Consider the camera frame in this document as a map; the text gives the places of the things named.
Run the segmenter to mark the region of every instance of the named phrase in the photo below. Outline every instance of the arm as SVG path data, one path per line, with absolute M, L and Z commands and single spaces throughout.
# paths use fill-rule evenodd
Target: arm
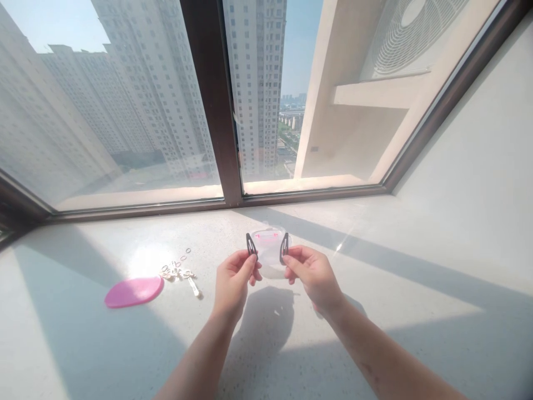
M 213 399 L 237 321 L 243 315 L 248 282 L 261 281 L 256 255 L 233 253 L 217 269 L 211 316 L 154 400 Z
M 296 246 L 283 257 L 285 277 L 298 277 L 380 400 L 466 398 L 353 307 L 340 291 L 328 258 Z

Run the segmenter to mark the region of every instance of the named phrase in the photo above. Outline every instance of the forearm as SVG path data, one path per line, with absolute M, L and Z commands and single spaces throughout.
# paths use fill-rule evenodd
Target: forearm
M 234 328 L 212 314 L 154 400 L 213 399 Z
M 380 400 L 465 399 L 348 302 L 326 319 Z

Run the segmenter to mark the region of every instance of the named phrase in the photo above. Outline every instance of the air conditioner unit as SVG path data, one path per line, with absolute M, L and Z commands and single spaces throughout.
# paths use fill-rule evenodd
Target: air conditioner unit
M 430 72 L 468 0 L 388 0 L 361 81 Z

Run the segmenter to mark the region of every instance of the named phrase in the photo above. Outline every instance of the white wall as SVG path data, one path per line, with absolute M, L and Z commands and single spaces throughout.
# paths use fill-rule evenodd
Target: white wall
M 500 48 L 395 194 L 533 279 L 533 13 Z

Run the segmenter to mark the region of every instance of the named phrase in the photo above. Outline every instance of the finger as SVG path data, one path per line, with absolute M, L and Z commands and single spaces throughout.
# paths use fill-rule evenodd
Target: finger
M 283 276 L 285 278 L 287 278 L 287 279 L 296 279 L 297 278 L 296 274 L 289 267 L 285 267 L 285 273 L 283 274 Z
M 283 261 L 289 267 L 298 278 L 302 279 L 305 282 L 309 271 L 305 265 L 299 262 L 296 258 L 291 256 L 283 256 Z
M 255 254 L 252 254 L 246 259 L 246 261 L 244 261 L 243 266 L 240 268 L 239 272 L 237 272 L 237 275 L 235 275 L 235 277 L 239 279 L 242 284 L 244 284 L 247 280 L 250 279 L 250 276 L 252 276 L 256 261 L 257 256 Z
M 255 278 L 256 281 L 262 281 L 263 277 L 261 276 L 261 273 L 258 269 L 254 269 L 254 272 L 252 273 L 252 276 Z
M 248 258 L 248 250 L 238 250 L 221 264 L 221 266 L 237 266 L 240 267 L 242 263 Z
M 300 261 L 302 261 L 302 258 L 308 259 L 309 257 L 313 255 L 318 256 L 320 254 L 322 253 L 320 253 L 319 251 L 315 249 L 312 249 L 307 246 L 302 246 L 302 245 L 293 246 L 289 248 L 289 255 L 293 256 L 296 259 L 299 259 Z

